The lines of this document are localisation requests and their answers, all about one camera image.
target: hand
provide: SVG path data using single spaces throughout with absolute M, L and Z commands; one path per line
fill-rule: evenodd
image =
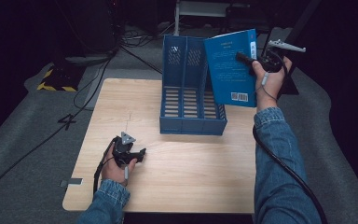
M 287 71 L 290 71 L 292 67 L 292 62 L 284 57 L 283 62 L 287 67 Z M 257 80 L 255 83 L 255 88 L 257 92 L 257 111 L 265 109 L 267 107 L 277 106 L 277 97 L 279 90 L 283 84 L 284 79 L 284 70 L 281 70 L 277 73 L 269 73 L 268 78 L 265 80 L 264 86 L 262 86 L 262 82 L 266 71 L 261 66 L 261 63 L 258 61 L 254 61 L 252 63 L 252 67 L 255 71 Z
M 126 187 L 126 179 L 124 178 L 124 170 L 117 166 L 115 159 L 113 158 L 113 147 L 114 144 L 109 148 L 106 157 L 103 161 L 105 165 L 101 171 L 102 179 L 111 179 L 113 181 L 118 182 L 122 186 Z M 135 169 L 136 159 L 132 159 L 130 164 L 128 164 L 129 175 Z

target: denim sleeve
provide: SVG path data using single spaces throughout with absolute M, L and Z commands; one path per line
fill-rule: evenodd
M 77 223 L 120 223 L 122 210 L 130 193 L 117 182 L 105 179 L 95 192 L 92 204 L 83 212 Z
M 260 140 L 307 181 L 296 138 L 278 107 L 255 115 Z M 255 150 L 255 223 L 321 223 L 319 214 L 302 187 L 259 145 Z

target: blue plastic basket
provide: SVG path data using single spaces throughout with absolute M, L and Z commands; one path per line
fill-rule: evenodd
M 225 107 L 214 102 L 203 39 L 164 36 L 161 133 L 222 135 L 226 128 Z

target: person's left hand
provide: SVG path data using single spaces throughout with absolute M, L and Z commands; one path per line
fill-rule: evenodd
M 124 170 L 117 166 L 115 158 L 113 158 L 113 147 L 114 144 L 112 144 L 112 146 L 109 148 L 103 161 L 103 163 L 106 162 L 106 164 L 103 166 L 103 169 L 101 171 L 102 179 L 111 179 L 125 187 L 126 179 L 124 178 Z M 135 169 L 136 162 L 136 159 L 132 159 L 130 161 L 130 164 L 128 164 L 129 175 L 131 174 L 133 169 Z

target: book cover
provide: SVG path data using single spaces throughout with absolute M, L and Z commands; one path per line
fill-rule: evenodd
M 237 52 L 257 58 L 255 29 L 204 40 L 214 100 L 221 105 L 256 107 L 255 76 L 235 59 Z

